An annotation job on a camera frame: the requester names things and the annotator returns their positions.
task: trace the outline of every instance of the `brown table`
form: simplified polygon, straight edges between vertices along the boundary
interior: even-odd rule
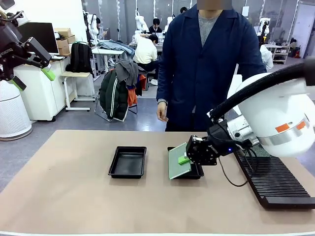
[[[169,180],[167,147],[190,133],[56,131],[0,194],[0,231],[37,234],[315,231],[315,211],[267,211],[249,185],[230,185],[220,166],[200,180]],[[116,146],[146,146],[141,179],[107,175]],[[223,157],[235,183],[245,177]],[[284,163],[315,195],[315,178],[296,159]]]

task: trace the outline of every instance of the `navy coat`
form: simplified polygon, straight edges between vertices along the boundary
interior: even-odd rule
[[[197,6],[177,16],[165,36],[158,75],[157,100],[168,101],[169,121],[190,127],[196,106],[194,129],[206,130],[206,114],[226,100],[237,63],[243,80],[266,72],[245,17],[224,10],[202,47]]]

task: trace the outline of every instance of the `person's right hand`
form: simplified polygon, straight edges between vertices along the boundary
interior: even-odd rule
[[[163,122],[168,122],[168,118],[166,117],[166,106],[166,102],[159,102],[157,106],[157,118]]]

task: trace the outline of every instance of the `shoe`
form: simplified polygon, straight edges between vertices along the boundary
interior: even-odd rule
[[[155,85],[155,86],[158,86],[158,81],[155,80],[155,79],[152,79],[152,80],[150,81],[150,84]]]

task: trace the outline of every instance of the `floor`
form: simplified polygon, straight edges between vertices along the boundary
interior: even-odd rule
[[[275,65],[272,71],[300,61],[289,58],[286,65]],[[95,81],[96,91],[99,89],[101,81],[102,78]],[[71,105],[91,107],[92,111],[65,112],[63,110],[57,115],[55,122],[35,122],[32,125],[33,132],[27,137],[11,142],[0,142],[0,192],[58,129],[164,131],[165,123],[160,122],[156,117],[156,90],[157,87],[151,86],[148,92],[144,92],[144,96],[138,99],[138,115],[129,112],[123,123],[118,121],[108,123],[96,116],[93,112],[95,103],[77,102]],[[236,114],[233,111],[227,114],[227,119],[235,117]],[[315,145],[298,159],[315,176],[314,153]]]

